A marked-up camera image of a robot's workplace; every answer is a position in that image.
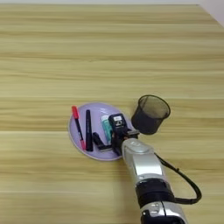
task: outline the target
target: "pen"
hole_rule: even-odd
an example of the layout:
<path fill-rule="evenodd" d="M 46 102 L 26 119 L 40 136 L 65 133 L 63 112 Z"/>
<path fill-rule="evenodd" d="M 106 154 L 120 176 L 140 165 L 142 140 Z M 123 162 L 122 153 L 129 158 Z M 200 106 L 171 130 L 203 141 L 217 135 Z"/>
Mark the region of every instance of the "pen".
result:
<path fill-rule="evenodd" d="M 86 111 L 86 150 L 93 151 L 93 137 L 90 110 Z"/>
<path fill-rule="evenodd" d="M 75 106 L 72 106 L 72 111 L 73 111 L 73 118 L 75 120 L 76 123 L 76 127 L 79 133 L 79 138 L 80 138 L 80 144 L 81 144 L 81 148 L 83 150 L 86 149 L 82 134 L 81 134 L 81 126 L 80 126 L 80 122 L 79 122 L 79 113 L 78 113 L 78 109 Z"/>

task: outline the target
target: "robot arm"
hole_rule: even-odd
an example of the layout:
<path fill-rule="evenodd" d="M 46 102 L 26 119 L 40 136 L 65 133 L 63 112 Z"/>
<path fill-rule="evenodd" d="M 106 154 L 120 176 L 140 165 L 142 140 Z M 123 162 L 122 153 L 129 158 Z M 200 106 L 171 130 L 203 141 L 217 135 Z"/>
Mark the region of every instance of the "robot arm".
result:
<path fill-rule="evenodd" d="M 142 224 L 187 224 L 178 203 L 197 203 L 201 199 L 200 189 L 179 169 L 156 156 L 152 147 L 137 140 L 139 132 L 127 127 L 123 114 L 111 115 L 109 122 L 113 130 L 112 149 L 117 155 L 122 155 L 135 184 Z M 175 198 L 162 165 L 184 178 L 197 198 Z"/>
<path fill-rule="evenodd" d="M 142 224 L 187 224 L 153 148 L 129 138 L 122 143 L 122 156 L 135 184 Z"/>

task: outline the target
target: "round plate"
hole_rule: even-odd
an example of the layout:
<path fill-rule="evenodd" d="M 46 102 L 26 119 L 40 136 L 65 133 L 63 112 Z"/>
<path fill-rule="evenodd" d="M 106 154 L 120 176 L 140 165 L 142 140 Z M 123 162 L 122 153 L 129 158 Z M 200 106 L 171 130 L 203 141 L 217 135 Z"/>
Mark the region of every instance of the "round plate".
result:
<path fill-rule="evenodd" d="M 105 115 L 110 116 L 113 114 L 118 114 L 118 113 L 121 113 L 121 111 L 113 106 L 110 106 L 108 104 L 101 103 L 101 102 L 92 102 L 92 103 L 88 103 L 83 106 L 80 106 L 78 108 L 79 116 L 80 116 L 79 122 L 80 122 L 81 133 L 83 135 L 83 139 L 85 142 L 86 142 L 86 110 L 87 109 L 90 109 L 90 113 L 91 113 L 92 132 L 93 133 L 97 132 L 101 140 L 104 142 L 104 144 L 107 144 L 106 137 L 102 128 L 101 117 Z M 133 129 L 130 120 L 127 119 L 126 116 L 124 117 L 128 124 L 128 127 L 130 129 Z M 94 144 L 94 151 L 83 150 L 81 148 L 81 142 L 79 139 L 75 120 L 72 115 L 70 117 L 70 121 L 68 124 L 68 132 L 70 133 L 70 137 L 73 141 L 73 144 L 76 146 L 76 148 L 90 158 L 94 158 L 94 159 L 98 159 L 102 161 L 113 161 L 122 157 L 122 156 L 118 157 L 112 150 L 101 152 L 97 149 L 95 144 Z"/>

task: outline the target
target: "wood grain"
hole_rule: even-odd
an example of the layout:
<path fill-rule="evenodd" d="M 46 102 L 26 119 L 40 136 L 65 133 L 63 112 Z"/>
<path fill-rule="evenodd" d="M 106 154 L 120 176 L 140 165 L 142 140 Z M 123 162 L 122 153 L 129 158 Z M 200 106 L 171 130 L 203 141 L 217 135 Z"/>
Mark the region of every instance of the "wood grain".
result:
<path fill-rule="evenodd" d="M 123 161 L 80 154 L 67 122 L 95 101 L 131 116 L 145 94 L 171 117 L 141 139 L 202 189 L 189 223 L 222 223 L 224 30 L 199 6 L 1 5 L 0 77 L 1 223 L 140 223 Z"/>

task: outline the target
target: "black mesh cup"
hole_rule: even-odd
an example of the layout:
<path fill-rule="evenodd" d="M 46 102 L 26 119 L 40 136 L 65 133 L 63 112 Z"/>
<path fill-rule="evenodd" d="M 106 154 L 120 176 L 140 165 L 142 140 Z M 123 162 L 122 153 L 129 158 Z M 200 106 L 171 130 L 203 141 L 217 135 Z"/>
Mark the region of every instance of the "black mesh cup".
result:
<path fill-rule="evenodd" d="M 142 134 L 152 135 L 158 131 L 158 127 L 170 113 L 171 109 L 166 101 L 148 94 L 138 100 L 138 106 L 131 122 L 134 128 Z"/>

